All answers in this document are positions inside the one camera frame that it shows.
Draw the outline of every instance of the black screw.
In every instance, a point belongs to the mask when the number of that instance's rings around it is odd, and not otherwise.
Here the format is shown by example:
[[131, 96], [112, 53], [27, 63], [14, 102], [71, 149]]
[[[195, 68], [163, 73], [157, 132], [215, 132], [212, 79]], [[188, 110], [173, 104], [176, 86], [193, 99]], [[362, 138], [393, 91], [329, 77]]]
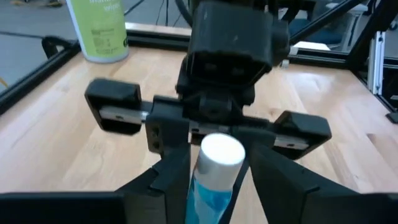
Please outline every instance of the black screw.
[[158, 127], [153, 127], [151, 134], [152, 134], [153, 138], [158, 138], [159, 137], [159, 128]]
[[120, 121], [124, 121], [124, 118], [120, 115], [116, 115], [116, 119], [120, 120]]
[[154, 142], [154, 143], [152, 144], [152, 146], [153, 146], [155, 149], [159, 149], [159, 147], [160, 147], [159, 142]]

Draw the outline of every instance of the black frame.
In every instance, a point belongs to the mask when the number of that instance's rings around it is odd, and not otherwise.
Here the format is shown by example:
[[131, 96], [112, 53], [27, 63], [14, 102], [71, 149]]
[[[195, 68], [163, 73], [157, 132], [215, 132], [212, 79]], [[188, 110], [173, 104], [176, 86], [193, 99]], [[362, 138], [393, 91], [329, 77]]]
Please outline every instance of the black frame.
[[[346, 0], [340, 3], [339, 6], [327, 12], [324, 16], [321, 16], [319, 19], [304, 27], [299, 34], [293, 35], [293, 40], [291, 42], [296, 42], [298, 37], [303, 38], [312, 34], [315, 30], [314, 27], [321, 27], [329, 23], [333, 15], [340, 15], [343, 11], [346, 12], [350, 7], [361, 2], [364, 2], [364, 0]], [[367, 77], [367, 75], [363, 75], [363, 73], [367, 73], [367, 57], [364, 57], [364, 55], [369, 55], [370, 41], [374, 37], [376, 31], [388, 29], [389, 24], [397, 13], [398, 1], [382, 0], [373, 12], [352, 51], [348, 54], [335, 51], [299, 49], [297, 55], [290, 55], [288, 59], [290, 63], [300, 65], [351, 70], [356, 77], [366, 84], [367, 81], [365, 77]], [[186, 51], [188, 49], [190, 36], [128, 30], [127, 39], [129, 46]], [[81, 50], [78, 41], [68, 41], [57, 37], [45, 37], [42, 41], [42, 45], [49, 59], [0, 94], [0, 115], [4, 114], [9, 108], [65, 65]], [[56, 50], [57, 45], [61, 45], [64, 49], [58, 52], [58, 50]], [[386, 57], [384, 60], [384, 68], [398, 71], [398, 58]], [[396, 108], [383, 96], [377, 95], [376, 97], [390, 112], [396, 112]]]

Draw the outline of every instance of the cable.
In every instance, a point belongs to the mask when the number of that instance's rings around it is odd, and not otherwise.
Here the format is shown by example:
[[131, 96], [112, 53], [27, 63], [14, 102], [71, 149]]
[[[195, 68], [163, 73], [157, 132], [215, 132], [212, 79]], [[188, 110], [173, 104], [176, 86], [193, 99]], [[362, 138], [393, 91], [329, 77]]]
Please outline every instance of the cable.
[[278, 0], [268, 0], [268, 12], [278, 18], [279, 2]]
[[295, 0], [293, 2], [290, 3], [290, 6], [287, 10], [287, 12], [285, 13], [285, 15], [283, 16], [282, 20], [287, 21], [288, 24], [290, 24], [294, 18], [297, 16], [297, 14], [299, 13], [302, 5], [303, 5], [303, 0]]
[[6, 88], [8, 88], [8, 84], [1, 77], [0, 77], [0, 83], [3, 84]]
[[127, 14], [129, 14], [131, 11], [133, 11], [136, 7], [138, 7], [139, 5], [141, 5], [141, 3], [143, 3], [145, 0], [140, 0], [137, 3], [135, 3], [134, 5], [132, 5], [128, 10], [124, 11], [124, 16], [126, 16]]
[[169, 25], [169, 0], [166, 0], [166, 26]]
[[180, 20], [180, 18], [181, 18], [181, 13], [180, 13], [180, 15], [178, 16], [178, 18], [175, 20], [175, 22], [173, 23], [173, 27], [175, 27], [175, 25], [176, 25], [177, 22]]
[[377, 4], [377, 0], [374, 0], [373, 5], [372, 5], [372, 12], [374, 12], [376, 10], [376, 4]]
[[44, 36], [39, 36], [39, 35], [32, 35], [32, 34], [19, 34], [15, 32], [9, 32], [9, 31], [1, 31], [0, 30], [0, 35], [10, 35], [14, 37], [27, 37], [27, 38], [35, 38], [35, 39], [43, 39]]
[[192, 16], [191, 14], [187, 11], [187, 8], [184, 5], [184, 2], [182, 0], [175, 0], [175, 4], [177, 5], [182, 17], [185, 19], [187, 24], [192, 27]]
[[162, 10], [163, 4], [164, 4], [164, 0], [162, 1], [162, 4], [161, 4], [160, 7], [159, 7], [159, 12], [157, 13], [156, 25], [157, 25], [157, 23], [159, 22], [159, 16], [160, 16], [160, 12], [161, 12], [161, 10]]

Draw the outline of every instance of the gray floor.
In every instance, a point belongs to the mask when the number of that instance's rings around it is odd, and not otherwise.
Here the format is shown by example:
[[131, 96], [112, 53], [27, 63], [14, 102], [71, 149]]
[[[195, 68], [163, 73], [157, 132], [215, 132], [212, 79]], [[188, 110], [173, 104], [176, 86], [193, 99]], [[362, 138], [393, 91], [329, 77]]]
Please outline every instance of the gray floor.
[[[123, 0], [125, 8], [138, 0]], [[128, 22], [155, 24], [161, 0], [145, 0], [139, 7], [126, 16]], [[159, 25], [165, 24], [165, 7], [159, 17]], [[169, 25], [172, 26], [180, 13], [170, 0]], [[46, 8], [34, 6], [14, 6], [10, 0], [0, 0], [0, 31], [18, 32], [32, 35], [58, 35], [66, 39], [76, 39], [70, 15], [66, 6], [61, 8]], [[367, 18], [361, 21], [360, 27], [366, 25]], [[188, 27], [182, 17], [176, 23], [177, 27]], [[398, 57], [398, 31], [387, 34], [386, 55]], [[0, 35], [0, 77], [9, 85], [28, 74], [32, 69], [46, 61], [40, 39], [10, 37]]]

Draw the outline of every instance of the green label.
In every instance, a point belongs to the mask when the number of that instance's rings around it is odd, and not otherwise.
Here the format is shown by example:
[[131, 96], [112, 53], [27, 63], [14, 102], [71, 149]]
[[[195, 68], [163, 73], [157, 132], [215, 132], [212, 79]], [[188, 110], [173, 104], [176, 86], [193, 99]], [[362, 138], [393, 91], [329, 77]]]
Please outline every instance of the green label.
[[115, 57], [126, 52], [127, 34], [121, 0], [71, 0], [86, 52]]

